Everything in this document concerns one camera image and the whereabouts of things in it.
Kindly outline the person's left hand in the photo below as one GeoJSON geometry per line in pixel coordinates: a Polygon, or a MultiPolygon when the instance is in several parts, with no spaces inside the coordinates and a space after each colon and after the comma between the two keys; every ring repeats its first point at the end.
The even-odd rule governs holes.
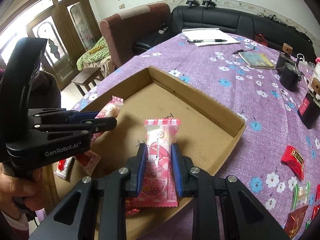
{"type": "Polygon", "coordinates": [[[33,171],[32,180],[7,176],[1,164],[1,211],[14,220],[20,220],[21,213],[13,197],[22,197],[24,204],[31,211],[44,208],[43,168],[33,171]]]}

